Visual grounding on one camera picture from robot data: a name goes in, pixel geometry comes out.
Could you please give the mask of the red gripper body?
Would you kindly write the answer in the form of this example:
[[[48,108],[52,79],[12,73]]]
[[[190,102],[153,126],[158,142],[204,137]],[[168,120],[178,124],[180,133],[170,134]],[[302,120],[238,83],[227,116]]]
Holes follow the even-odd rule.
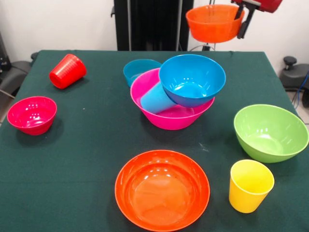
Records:
[[[232,0],[234,3],[250,3],[257,6],[257,10],[274,13],[280,6],[282,0]]]

